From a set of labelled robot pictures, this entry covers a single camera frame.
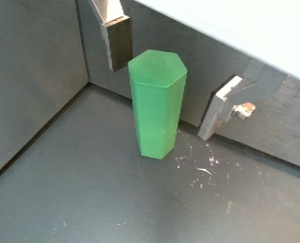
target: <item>gray surface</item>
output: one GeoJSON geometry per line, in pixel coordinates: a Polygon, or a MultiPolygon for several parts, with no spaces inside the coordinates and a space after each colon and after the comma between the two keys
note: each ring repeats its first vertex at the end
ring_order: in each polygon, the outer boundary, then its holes
{"type": "MultiPolygon", "coordinates": [[[[147,49],[171,51],[178,53],[186,64],[189,73],[182,119],[199,125],[213,90],[233,74],[244,72],[249,57],[133,0],[121,3],[134,21],[135,56],[147,49]]],[[[101,28],[87,0],[78,0],[78,7],[90,81],[130,97],[127,68],[117,73],[109,70],[101,28]]]]}
{"type": "Polygon", "coordinates": [[[0,168],[87,83],[74,0],[0,1],[0,168]]]}
{"type": "MultiPolygon", "coordinates": [[[[134,20],[135,55],[153,48],[177,52],[185,61],[189,74],[182,120],[198,126],[212,92],[233,74],[242,76],[250,58],[134,1],[123,0],[122,5],[134,20]]],[[[90,81],[130,97],[127,69],[117,73],[109,70],[87,0],[78,0],[78,6],[90,81]]],[[[274,97],[256,105],[250,121],[232,121],[218,134],[300,165],[300,81],[288,81],[274,97]]]]}
{"type": "Polygon", "coordinates": [[[289,78],[274,97],[256,105],[249,121],[233,119],[217,133],[300,165],[300,81],[289,78]]]}
{"type": "Polygon", "coordinates": [[[185,123],[163,160],[135,139],[130,101],[89,85],[0,176],[0,242],[300,242],[300,168],[185,123]]]}

